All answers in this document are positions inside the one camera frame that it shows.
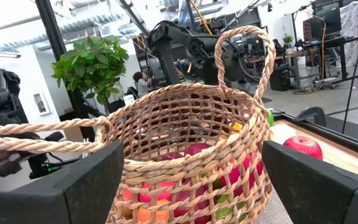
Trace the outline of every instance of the potted plant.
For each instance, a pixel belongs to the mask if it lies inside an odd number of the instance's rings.
[[[283,38],[283,41],[284,41],[284,47],[287,48],[287,54],[293,53],[293,49],[292,49],[293,37],[290,36],[290,35],[285,34],[285,37]]]
[[[73,46],[73,50],[52,63],[55,72],[52,77],[57,79],[58,86],[63,80],[69,91],[76,88],[82,93],[91,91],[86,98],[96,95],[97,101],[108,113],[108,98],[112,93],[121,92],[119,78],[126,71],[127,51],[118,45],[118,40],[98,37],[76,41]]]

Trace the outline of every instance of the plant pot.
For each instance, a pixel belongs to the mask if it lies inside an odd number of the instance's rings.
[[[287,54],[292,54],[292,53],[293,53],[293,49],[292,49],[292,48],[286,49],[285,51],[286,51]]]

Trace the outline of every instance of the woven rope handle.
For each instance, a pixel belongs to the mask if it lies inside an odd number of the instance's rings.
[[[262,70],[262,78],[259,81],[258,89],[255,92],[254,100],[258,103],[262,103],[261,98],[264,94],[264,91],[267,87],[267,83],[270,78],[270,74],[273,72],[273,66],[274,66],[274,60],[276,58],[276,50],[274,47],[274,43],[272,40],[270,40],[269,35],[262,30],[259,27],[255,26],[243,26],[238,27],[229,31],[224,32],[218,42],[215,45],[215,64],[218,68],[218,81],[219,81],[219,87],[224,93],[224,90],[227,89],[227,86],[224,82],[224,65],[222,62],[222,47],[224,41],[229,39],[230,37],[233,37],[237,34],[256,34],[259,38],[261,38],[265,43],[267,47],[267,56],[265,59],[265,67]]]
[[[102,149],[110,140],[103,139],[103,136],[108,136],[106,132],[112,130],[110,122],[103,116],[93,119],[73,119],[55,124],[8,124],[0,126],[0,135],[7,135],[96,125],[101,125],[104,128],[98,129],[95,142],[50,142],[45,140],[0,137],[0,150],[29,151],[37,154],[45,152],[94,152]]]

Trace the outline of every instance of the person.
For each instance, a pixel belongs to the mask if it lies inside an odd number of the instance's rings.
[[[137,96],[140,98],[149,93],[147,76],[144,72],[135,72],[133,79],[137,88]]]

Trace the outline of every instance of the wicker basket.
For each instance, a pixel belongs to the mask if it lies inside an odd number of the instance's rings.
[[[226,39],[246,32],[257,34],[267,45],[268,55],[259,87],[252,98],[239,90],[230,89],[224,82],[221,60]],[[124,142],[126,155],[121,183],[117,191],[108,223],[137,223],[139,210],[148,211],[150,222],[158,222],[158,212],[168,212],[169,218],[161,223],[194,223],[195,219],[211,216],[210,223],[253,223],[265,208],[272,193],[272,185],[265,170],[257,172],[262,143],[270,136],[268,111],[261,97],[273,69],[275,49],[268,35],[258,27],[245,26],[225,32],[215,48],[219,86],[179,84],[149,93],[133,104],[119,109],[107,118],[74,119],[58,124],[10,124],[0,126],[0,134],[24,133],[64,129],[72,126],[98,125],[95,142],[46,142],[40,140],[0,138],[0,150],[44,152],[93,152],[114,139]],[[241,124],[240,131],[234,124]],[[183,152],[190,144],[206,142],[211,147],[194,156],[187,155],[170,161],[151,161],[151,158],[168,152]],[[250,165],[245,169],[243,161],[249,156]],[[240,178],[230,183],[229,173],[239,167]],[[255,184],[249,187],[249,177]],[[227,185],[214,189],[213,182],[224,177]],[[160,187],[161,182],[173,182],[173,186]],[[127,190],[132,200],[124,200]],[[157,203],[162,192],[172,196],[171,201]],[[181,192],[189,193],[185,200],[176,200]],[[138,202],[138,194],[150,196],[150,202]],[[227,195],[228,200],[218,203],[216,197]],[[209,205],[197,209],[197,204]],[[132,218],[123,219],[123,209],[132,209]],[[176,209],[188,209],[175,217]],[[216,219],[219,209],[231,212]]]

